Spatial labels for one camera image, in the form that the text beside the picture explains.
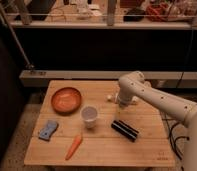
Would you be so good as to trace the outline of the beige wooden gripper finger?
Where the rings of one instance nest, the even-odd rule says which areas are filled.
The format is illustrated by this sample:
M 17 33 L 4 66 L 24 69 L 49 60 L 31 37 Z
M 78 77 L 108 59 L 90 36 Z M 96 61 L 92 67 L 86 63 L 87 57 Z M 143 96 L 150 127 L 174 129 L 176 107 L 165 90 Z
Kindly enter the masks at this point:
M 117 107 L 115 112 L 115 119 L 121 120 L 123 118 L 124 111 L 124 108 Z

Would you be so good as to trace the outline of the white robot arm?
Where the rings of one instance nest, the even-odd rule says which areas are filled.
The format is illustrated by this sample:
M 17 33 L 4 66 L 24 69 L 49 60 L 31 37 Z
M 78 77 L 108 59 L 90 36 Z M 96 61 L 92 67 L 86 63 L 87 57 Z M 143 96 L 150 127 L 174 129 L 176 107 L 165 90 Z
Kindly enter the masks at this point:
M 142 72 L 134 71 L 118 80 L 117 103 L 120 108 L 130 105 L 134 96 L 168 114 L 188 129 L 188 140 L 184 146 L 184 171 L 197 171 L 197 103 L 148 87 Z

